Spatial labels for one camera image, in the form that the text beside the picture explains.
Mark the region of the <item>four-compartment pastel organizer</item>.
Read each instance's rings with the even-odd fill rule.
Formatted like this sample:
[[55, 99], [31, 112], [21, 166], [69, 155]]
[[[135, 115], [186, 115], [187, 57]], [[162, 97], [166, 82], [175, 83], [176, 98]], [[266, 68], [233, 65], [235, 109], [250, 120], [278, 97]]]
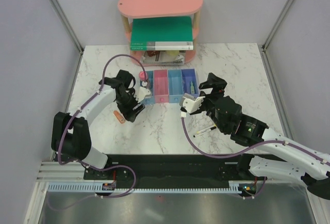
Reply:
[[[184, 93], [199, 96], [197, 74], [194, 69], [153, 70], [152, 96], [142, 101], [145, 105], [179, 103]], [[195, 94], [190, 93], [190, 82], [194, 82]]]

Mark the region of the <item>pink crayon bottle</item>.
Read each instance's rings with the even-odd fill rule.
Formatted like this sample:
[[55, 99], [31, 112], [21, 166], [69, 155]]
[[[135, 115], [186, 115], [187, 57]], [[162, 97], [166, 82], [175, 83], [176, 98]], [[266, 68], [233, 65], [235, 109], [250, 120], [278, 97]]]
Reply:
[[141, 71], [139, 73], [140, 85], [147, 89], [151, 89], [152, 88], [152, 76], [153, 76], [152, 71], [145, 71], [145, 72]]

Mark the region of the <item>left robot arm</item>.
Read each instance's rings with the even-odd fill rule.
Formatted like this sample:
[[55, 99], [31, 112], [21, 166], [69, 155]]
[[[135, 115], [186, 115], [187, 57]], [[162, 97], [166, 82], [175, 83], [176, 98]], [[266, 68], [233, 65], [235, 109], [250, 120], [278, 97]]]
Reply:
[[79, 109], [70, 113], [58, 112], [54, 116], [51, 148], [58, 156], [71, 159], [95, 168], [101, 179], [113, 174], [109, 157], [92, 145], [89, 126], [111, 103], [117, 107], [126, 121], [134, 122], [144, 110], [142, 101], [151, 95], [148, 82], [139, 83], [128, 71], [120, 70], [116, 77], [103, 77], [100, 89]]

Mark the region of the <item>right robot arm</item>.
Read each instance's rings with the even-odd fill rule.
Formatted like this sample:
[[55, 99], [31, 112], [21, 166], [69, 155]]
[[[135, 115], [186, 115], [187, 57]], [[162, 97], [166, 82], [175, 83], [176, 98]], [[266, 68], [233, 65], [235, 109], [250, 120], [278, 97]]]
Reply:
[[249, 155], [236, 166], [241, 179], [256, 177], [292, 180], [320, 198], [329, 199], [329, 154], [310, 149], [278, 134], [266, 123], [244, 114], [240, 104], [225, 96], [227, 82], [213, 73], [200, 83], [200, 95], [185, 93], [181, 110], [190, 115], [205, 112], [215, 126], [231, 140], [243, 146], [243, 153], [253, 148], [279, 157], [280, 161], [263, 160]]

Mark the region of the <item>green correction pen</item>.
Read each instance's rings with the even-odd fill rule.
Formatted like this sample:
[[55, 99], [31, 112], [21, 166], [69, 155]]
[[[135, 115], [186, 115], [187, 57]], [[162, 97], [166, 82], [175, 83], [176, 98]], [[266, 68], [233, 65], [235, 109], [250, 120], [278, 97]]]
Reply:
[[190, 82], [190, 93], [195, 94], [194, 82], [193, 81]]

